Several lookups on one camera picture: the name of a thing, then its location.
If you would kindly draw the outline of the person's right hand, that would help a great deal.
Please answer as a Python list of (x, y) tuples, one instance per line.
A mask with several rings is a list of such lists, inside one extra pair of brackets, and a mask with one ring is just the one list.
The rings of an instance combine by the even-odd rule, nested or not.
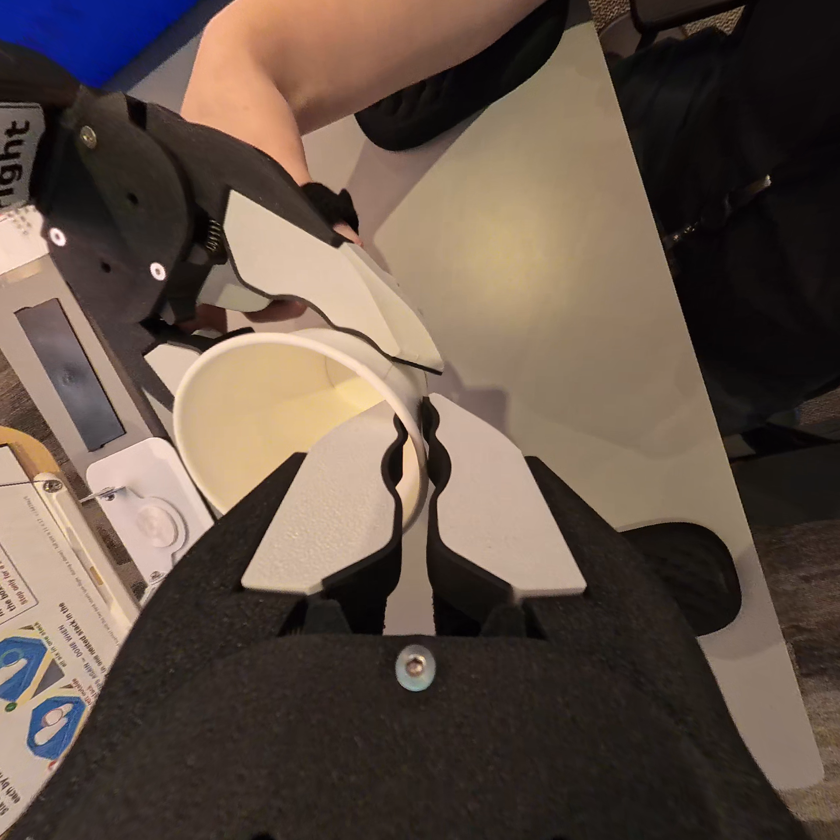
[(267, 153), (300, 186), (311, 182), (297, 122), (272, 85), (216, 92), (190, 87), (182, 116)]

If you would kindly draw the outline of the white paper cup green stripe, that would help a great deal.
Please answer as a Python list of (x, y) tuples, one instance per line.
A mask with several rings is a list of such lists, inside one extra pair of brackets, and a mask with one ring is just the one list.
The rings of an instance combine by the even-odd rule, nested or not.
[(196, 487), (222, 514), (296, 453), (339, 425), (388, 405), (408, 433), (396, 486), (403, 526), (424, 504), (419, 418), (427, 373), (332, 329), (249, 332), (201, 353), (174, 400), (175, 444)]

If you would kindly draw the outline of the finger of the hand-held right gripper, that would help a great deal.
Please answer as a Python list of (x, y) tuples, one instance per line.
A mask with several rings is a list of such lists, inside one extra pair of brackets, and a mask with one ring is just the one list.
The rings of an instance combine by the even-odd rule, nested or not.
[(422, 320), (396, 281), (359, 246), (330, 245), (236, 191), (228, 193), (223, 231), (227, 263), (211, 269), (199, 303), (257, 312), (268, 301), (300, 300), (385, 357), (443, 372)]
[(204, 352), (220, 340), (219, 331), (164, 331), (143, 360), (161, 382), (160, 393), (144, 392), (155, 406), (171, 413), (175, 394), (186, 373)]

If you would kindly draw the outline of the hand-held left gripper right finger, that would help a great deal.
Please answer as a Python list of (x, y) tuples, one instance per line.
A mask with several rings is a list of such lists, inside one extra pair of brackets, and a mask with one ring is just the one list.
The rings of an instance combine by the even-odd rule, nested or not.
[(521, 450), (442, 395), (424, 399), (423, 431), (434, 600), (481, 627), (499, 607), (582, 595), (583, 573)]

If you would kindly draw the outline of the black desk strip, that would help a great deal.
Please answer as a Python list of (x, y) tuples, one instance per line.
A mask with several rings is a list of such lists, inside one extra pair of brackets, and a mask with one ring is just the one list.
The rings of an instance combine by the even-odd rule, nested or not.
[(125, 435), (86, 351), (57, 298), (21, 308), (15, 317), (87, 448)]

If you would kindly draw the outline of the person's black clothed torso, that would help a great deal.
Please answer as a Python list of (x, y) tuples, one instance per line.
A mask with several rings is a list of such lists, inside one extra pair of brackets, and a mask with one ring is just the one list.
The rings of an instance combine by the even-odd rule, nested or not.
[(723, 438), (838, 387), (838, 2), (746, 2), (611, 76)]

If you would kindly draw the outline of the printed instruction sheet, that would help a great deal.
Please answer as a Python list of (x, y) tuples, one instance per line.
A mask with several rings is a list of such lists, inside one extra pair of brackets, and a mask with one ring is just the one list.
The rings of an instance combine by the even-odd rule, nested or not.
[(57, 478), (2, 447), (1, 817), (13, 825), (62, 763), (132, 618), (54, 516)]

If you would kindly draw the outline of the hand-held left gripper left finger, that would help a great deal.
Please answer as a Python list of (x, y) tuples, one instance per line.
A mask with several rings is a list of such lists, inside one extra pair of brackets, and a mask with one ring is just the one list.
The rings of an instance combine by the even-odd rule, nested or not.
[(367, 410), (305, 455), (241, 579), (252, 591), (339, 603), (354, 632), (382, 632), (402, 572), (403, 424)]

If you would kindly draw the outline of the blue plastic bin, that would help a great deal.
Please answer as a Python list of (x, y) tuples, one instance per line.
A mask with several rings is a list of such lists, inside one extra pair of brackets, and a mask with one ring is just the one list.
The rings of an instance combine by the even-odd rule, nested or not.
[(2, 1), (1, 40), (46, 56), (99, 86), (196, 1)]

